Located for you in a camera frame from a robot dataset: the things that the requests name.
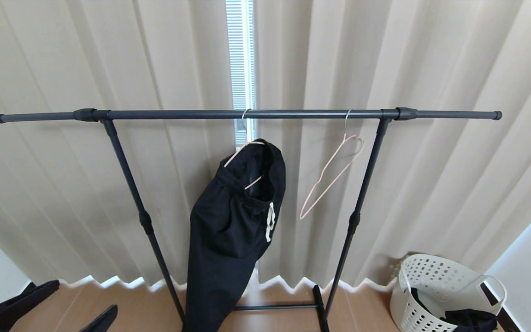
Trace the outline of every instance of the black pants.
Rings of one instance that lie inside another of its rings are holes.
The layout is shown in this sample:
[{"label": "black pants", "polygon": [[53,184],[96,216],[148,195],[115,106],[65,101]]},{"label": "black pants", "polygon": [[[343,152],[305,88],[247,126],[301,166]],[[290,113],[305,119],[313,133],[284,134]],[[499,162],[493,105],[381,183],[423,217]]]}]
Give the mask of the black pants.
[{"label": "black pants", "polygon": [[[286,189],[280,150],[247,145],[216,176],[192,209],[186,299],[187,332],[216,332],[249,283],[257,260],[270,245]],[[245,187],[257,177],[260,181]]]}]

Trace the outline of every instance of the plastic basket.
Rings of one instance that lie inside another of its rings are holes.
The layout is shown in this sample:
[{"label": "plastic basket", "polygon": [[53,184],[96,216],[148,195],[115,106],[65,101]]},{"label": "plastic basket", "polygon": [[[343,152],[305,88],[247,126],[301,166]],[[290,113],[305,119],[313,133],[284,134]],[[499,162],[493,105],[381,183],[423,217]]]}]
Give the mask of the plastic basket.
[{"label": "plastic basket", "polygon": [[[503,300],[493,305],[481,289],[489,279],[489,286],[503,291]],[[413,298],[411,288],[419,290],[419,300],[431,314]],[[390,298],[390,314],[402,332],[449,332],[457,326],[439,318],[445,317],[445,311],[470,308],[497,315],[506,298],[507,290],[494,277],[449,259],[418,254],[401,263]]]}]

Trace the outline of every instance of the pink hanger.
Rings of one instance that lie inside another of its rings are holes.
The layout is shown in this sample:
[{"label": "pink hanger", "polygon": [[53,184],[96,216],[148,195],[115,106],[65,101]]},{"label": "pink hanger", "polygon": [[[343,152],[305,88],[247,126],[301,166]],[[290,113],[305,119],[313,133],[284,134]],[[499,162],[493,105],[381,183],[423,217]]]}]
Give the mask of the pink hanger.
[{"label": "pink hanger", "polygon": [[[246,109],[243,112],[243,115],[241,116],[241,120],[245,119],[245,113],[247,113],[247,111],[249,111],[249,108]],[[243,146],[238,151],[236,151],[236,153],[234,153],[232,156],[230,156],[229,160],[227,160],[227,162],[225,163],[225,167],[228,166],[228,164],[230,164],[230,162],[236,157],[236,155],[238,155],[240,153],[240,151],[243,150],[243,148],[246,147],[247,145],[249,145],[249,144],[265,145],[265,143],[263,143],[263,142],[258,142],[258,141],[250,142],[249,140],[251,139],[251,137],[250,137],[249,131],[247,130],[247,127],[245,127],[245,133],[247,134],[246,137],[245,137],[245,144],[243,144]],[[255,179],[255,181],[253,181],[252,183],[247,185],[247,187],[245,187],[245,190],[251,188],[251,186],[254,185],[255,183],[257,183],[257,181],[259,181],[262,177],[263,176],[260,176],[259,178]]]},{"label": "pink hanger", "polygon": [[[325,164],[325,167],[323,167],[323,171],[321,172],[321,176],[319,177],[319,180],[313,185],[313,187],[310,189],[310,191],[308,192],[308,195],[306,197],[306,199],[304,200],[304,204],[301,208],[301,214],[300,214],[300,218],[301,220],[306,217],[306,215],[310,212],[310,210],[312,210],[314,208],[314,206],[319,202],[319,200],[321,200],[321,198],[323,197],[323,195],[325,195],[327,193],[327,191],[331,188],[331,186],[335,183],[335,181],[337,181],[337,179],[343,174],[343,172],[345,172],[345,170],[347,170],[348,167],[350,167],[352,165],[352,163],[354,162],[354,160],[356,160],[356,158],[360,155],[360,153],[362,153],[362,151],[364,150],[364,139],[358,135],[352,135],[350,137],[347,137],[346,136],[348,135],[348,116],[349,116],[349,112],[351,112],[352,110],[350,109],[348,111],[348,113],[345,115],[345,122],[343,124],[343,127],[345,128],[344,132],[343,132],[343,141],[341,142],[341,144],[339,144],[339,146],[337,147],[337,149],[335,150],[335,152],[333,153],[333,155],[331,156],[331,158],[329,159],[329,161],[327,162],[327,164]],[[315,187],[317,187],[317,185],[321,182],[321,180],[323,179],[323,174],[325,174],[325,170],[327,170],[327,167],[329,166],[329,164],[331,163],[331,161],[333,160],[333,158],[335,158],[335,156],[337,155],[337,153],[339,152],[339,150],[343,147],[343,145],[345,145],[345,143],[347,141],[349,141],[350,139],[357,139],[358,141],[360,141],[361,145],[360,145],[360,150],[358,150],[358,152],[356,152],[356,155],[354,156],[354,159],[352,159],[344,168],[343,170],[341,170],[341,172],[339,172],[339,174],[333,179],[333,181],[331,181],[331,183],[327,186],[327,188],[323,191],[323,193],[314,201],[313,205],[310,206],[310,208],[308,208],[308,210],[306,210],[306,212],[304,212],[304,208],[306,207],[306,203],[308,202],[308,199],[310,198],[310,196],[313,194],[313,191],[315,189]]]}]

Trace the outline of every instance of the curtain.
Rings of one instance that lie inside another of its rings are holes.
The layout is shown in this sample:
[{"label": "curtain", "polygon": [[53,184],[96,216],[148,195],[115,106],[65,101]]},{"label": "curtain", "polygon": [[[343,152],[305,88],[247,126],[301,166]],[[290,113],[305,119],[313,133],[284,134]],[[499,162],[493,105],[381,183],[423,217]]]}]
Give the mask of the curtain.
[{"label": "curtain", "polygon": [[[393,122],[343,281],[388,282],[411,252],[484,272],[531,222],[531,2],[260,0],[259,108],[502,111],[502,120]],[[0,113],[230,109],[225,3],[0,2]],[[326,285],[377,120],[347,120],[362,155],[303,220],[343,120],[259,120],[287,166],[278,229],[259,261]],[[116,122],[171,274],[185,283],[189,210],[234,151],[232,121]],[[327,170],[318,196],[358,147]],[[0,247],[34,282],[160,270],[100,124],[0,124]]]},{"label": "curtain", "polygon": [[[257,1],[257,107],[503,112],[503,119],[393,122],[342,280],[390,280],[407,254],[484,273],[531,222],[531,1]],[[286,196],[260,279],[333,278],[377,120],[348,119],[365,150],[303,220],[343,120],[260,120],[282,150]],[[345,147],[321,193],[350,160]]]},{"label": "curtain", "polygon": [[[0,2],[0,113],[230,109],[225,3]],[[231,120],[116,121],[171,273]],[[100,124],[0,124],[0,247],[34,282],[162,278]]]}]

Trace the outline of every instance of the floor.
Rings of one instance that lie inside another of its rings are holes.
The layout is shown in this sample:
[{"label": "floor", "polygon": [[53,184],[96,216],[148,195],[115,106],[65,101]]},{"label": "floor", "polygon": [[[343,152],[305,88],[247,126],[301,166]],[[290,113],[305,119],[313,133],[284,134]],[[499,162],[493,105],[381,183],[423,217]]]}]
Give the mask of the floor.
[{"label": "floor", "polygon": [[[328,291],[323,291],[327,301]],[[179,292],[185,307],[185,291]],[[390,292],[375,284],[355,290],[339,288],[329,315],[333,332],[398,332],[388,305]],[[291,290],[281,281],[264,285],[250,282],[240,305],[312,302],[311,287],[300,284]],[[77,332],[112,304],[118,317],[109,332],[181,332],[182,324],[168,288],[128,286],[116,282],[103,287],[91,281],[81,285],[61,284],[57,292],[21,318],[11,332]],[[233,312],[219,332],[317,332],[315,309],[286,309]]]}]

